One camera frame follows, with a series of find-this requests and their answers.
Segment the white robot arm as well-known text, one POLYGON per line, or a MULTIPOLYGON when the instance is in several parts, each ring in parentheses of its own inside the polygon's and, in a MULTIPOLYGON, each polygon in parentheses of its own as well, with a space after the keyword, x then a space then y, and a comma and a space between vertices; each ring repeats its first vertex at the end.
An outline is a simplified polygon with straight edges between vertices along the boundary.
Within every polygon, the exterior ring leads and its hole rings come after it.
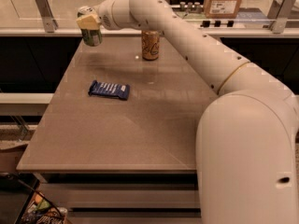
POLYGON ((299 224, 293 92, 175 14, 165 0, 83 8, 82 29, 159 31, 218 94, 200 118, 196 169, 203 224, 299 224))

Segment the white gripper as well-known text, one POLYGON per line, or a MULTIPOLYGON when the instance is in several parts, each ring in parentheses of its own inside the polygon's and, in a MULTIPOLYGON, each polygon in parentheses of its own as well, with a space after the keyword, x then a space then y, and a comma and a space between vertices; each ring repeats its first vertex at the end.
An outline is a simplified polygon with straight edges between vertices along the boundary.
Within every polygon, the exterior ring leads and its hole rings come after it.
POLYGON ((106 0, 94 7, 96 13, 79 14, 76 22, 80 29, 99 30, 102 25, 108 30, 120 30, 114 21, 113 5, 115 0, 106 0))

